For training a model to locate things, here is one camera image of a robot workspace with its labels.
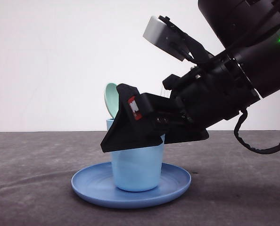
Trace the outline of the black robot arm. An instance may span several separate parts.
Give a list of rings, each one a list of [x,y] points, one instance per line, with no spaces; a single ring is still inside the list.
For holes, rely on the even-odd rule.
[[[207,128],[239,116],[280,90],[280,0],[200,0],[198,7],[225,49],[212,55],[168,17],[151,17],[143,37],[195,64],[163,81],[169,97],[120,84],[119,110],[103,152],[205,140]]]

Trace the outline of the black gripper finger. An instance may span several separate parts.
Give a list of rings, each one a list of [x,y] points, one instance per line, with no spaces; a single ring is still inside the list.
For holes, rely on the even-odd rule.
[[[165,144],[201,141],[208,138],[209,134],[206,129],[192,124],[173,125],[165,134]]]
[[[119,84],[118,112],[100,146],[104,153],[157,146],[170,130],[170,99]]]

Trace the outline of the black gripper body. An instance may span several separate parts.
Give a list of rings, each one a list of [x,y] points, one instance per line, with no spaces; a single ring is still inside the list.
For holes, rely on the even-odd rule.
[[[208,63],[211,57],[208,51],[195,55],[196,67],[182,77],[172,74],[163,80],[178,108],[174,116],[167,116],[171,127],[204,130],[259,101],[235,60],[225,57]]]

